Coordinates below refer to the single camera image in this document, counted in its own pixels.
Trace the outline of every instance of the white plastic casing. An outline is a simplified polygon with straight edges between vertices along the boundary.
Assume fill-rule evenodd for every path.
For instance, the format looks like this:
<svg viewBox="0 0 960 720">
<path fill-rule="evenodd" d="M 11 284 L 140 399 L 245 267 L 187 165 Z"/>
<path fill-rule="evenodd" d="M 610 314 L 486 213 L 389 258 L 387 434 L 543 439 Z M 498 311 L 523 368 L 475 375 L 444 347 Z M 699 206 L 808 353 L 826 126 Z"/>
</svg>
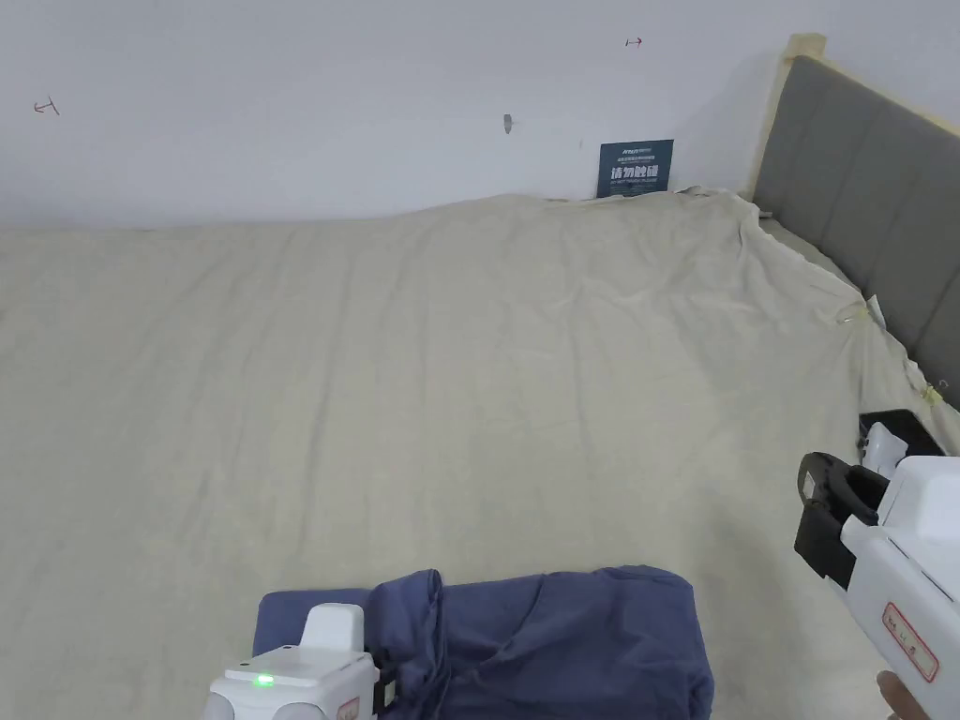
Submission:
<svg viewBox="0 0 960 720">
<path fill-rule="evenodd" d="M 318 605 L 300 645 L 240 662 L 214 681 L 203 720 L 371 720 L 378 678 L 363 652 L 363 610 Z"/>
<path fill-rule="evenodd" d="M 932 720 L 960 708 L 960 458 L 908 457 L 878 509 L 841 540 L 856 556 L 844 600 Z"/>
</svg>

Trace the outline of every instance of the red label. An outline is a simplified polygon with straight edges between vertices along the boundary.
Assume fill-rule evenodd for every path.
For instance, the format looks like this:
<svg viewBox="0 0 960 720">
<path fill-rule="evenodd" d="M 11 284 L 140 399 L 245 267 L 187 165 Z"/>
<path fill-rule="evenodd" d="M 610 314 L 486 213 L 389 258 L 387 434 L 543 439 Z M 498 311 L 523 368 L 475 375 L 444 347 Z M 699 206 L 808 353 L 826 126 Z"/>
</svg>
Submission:
<svg viewBox="0 0 960 720">
<path fill-rule="evenodd" d="M 360 715 L 360 698 L 343 703 L 337 710 L 337 720 L 357 720 Z"/>
<path fill-rule="evenodd" d="M 940 661 L 917 635 L 913 625 L 906 621 L 900 608 L 893 603 L 887 603 L 887 607 L 883 609 L 883 627 L 894 637 L 914 667 L 924 676 L 924 680 L 932 683 L 940 670 Z"/>
</svg>

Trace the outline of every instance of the white wall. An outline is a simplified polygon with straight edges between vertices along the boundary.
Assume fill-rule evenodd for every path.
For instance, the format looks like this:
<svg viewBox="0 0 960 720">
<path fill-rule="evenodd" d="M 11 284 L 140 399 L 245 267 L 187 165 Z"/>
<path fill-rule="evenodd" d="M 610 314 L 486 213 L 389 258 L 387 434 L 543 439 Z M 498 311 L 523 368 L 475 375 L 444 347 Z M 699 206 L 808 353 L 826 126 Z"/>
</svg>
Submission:
<svg viewBox="0 0 960 720">
<path fill-rule="evenodd" d="M 672 186 L 738 190 L 791 33 L 960 123 L 960 5 L 883 5 L 0 0 L 0 224 L 586 198 L 601 143 L 662 137 Z M 47 94 L 60 117 L 34 112 Z"/>
</svg>

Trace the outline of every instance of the wrinkled sheet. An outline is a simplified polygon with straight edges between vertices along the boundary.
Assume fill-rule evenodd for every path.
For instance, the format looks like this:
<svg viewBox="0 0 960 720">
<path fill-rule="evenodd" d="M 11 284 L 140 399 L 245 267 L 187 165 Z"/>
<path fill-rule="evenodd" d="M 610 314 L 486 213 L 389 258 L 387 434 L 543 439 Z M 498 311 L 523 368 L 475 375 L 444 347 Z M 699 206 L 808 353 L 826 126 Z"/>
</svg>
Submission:
<svg viewBox="0 0 960 720">
<path fill-rule="evenodd" d="M 2 232 L 0 716 L 195 716 L 271 590 L 650 564 L 716 717 L 880 717 L 797 466 L 960 433 L 862 305 L 697 190 Z"/>
</svg>

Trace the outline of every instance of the wall mark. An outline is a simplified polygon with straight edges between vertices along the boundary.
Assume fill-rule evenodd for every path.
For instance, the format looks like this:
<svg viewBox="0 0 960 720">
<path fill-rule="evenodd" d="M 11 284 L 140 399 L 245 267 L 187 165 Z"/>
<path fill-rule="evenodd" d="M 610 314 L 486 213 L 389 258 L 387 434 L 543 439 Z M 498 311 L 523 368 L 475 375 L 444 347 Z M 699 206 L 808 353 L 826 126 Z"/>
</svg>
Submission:
<svg viewBox="0 0 960 720">
<path fill-rule="evenodd" d="M 60 117 L 60 111 L 57 109 L 57 106 L 54 105 L 53 98 L 47 95 L 47 100 L 49 100 L 50 102 L 47 103 L 46 105 L 38 105 L 37 103 L 34 103 L 34 112 L 39 112 L 40 114 L 43 114 L 44 108 L 53 108 L 57 116 Z"/>
</svg>

